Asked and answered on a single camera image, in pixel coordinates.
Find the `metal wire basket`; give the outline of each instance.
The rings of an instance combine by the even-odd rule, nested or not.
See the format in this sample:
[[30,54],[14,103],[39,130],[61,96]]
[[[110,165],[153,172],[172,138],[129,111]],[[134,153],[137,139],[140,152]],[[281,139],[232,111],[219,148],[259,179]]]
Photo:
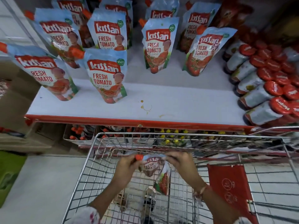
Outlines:
[[[207,165],[244,165],[252,201],[248,210],[258,223],[299,223],[299,181],[297,135],[282,133],[274,136],[191,134],[191,133],[122,133],[123,137],[109,137],[113,133],[99,133],[100,145],[89,150],[75,186],[62,224],[91,203],[110,183],[116,164],[123,155],[132,153],[157,154],[168,150],[191,152],[198,172],[209,183]],[[175,146],[182,140],[181,146]],[[154,223],[213,223],[211,212],[200,206],[192,188],[172,167],[169,195],[155,197],[153,186],[160,170],[152,177],[136,170],[129,185],[121,192],[123,207],[114,200],[101,223],[143,223],[144,209],[151,197],[150,217]]]

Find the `green badge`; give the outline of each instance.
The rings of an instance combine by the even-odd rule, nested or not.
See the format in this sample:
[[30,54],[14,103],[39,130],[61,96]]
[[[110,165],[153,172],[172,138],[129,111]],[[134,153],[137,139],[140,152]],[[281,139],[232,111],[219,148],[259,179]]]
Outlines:
[[70,25],[72,25],[72,24],[73,24],[73,21],[71,21],[71,20],[70,20],[70,19],[68,19],[68,18],[65,18],[65,19],[64,19],[64,21],[65,21],[66,23],[70,24]]
[[130,3],[127,2],[127,3],[125,4],[125,7],[126,7],[127,9],[131,9],[131,5],[130,5]]
[[123,27],[123,21],[122,20],[118,20],[117,24],[119,25],[119,27]]
[[173,32],[175,28],[176,28],[176,27],[174,26],[174,24],[171,24],[171,25],[169,26],[169,30],[170,30],[170,32]]
[[119,66],[123,66],[125,64],[124,59],[118,59],[116,62],[118,63]]

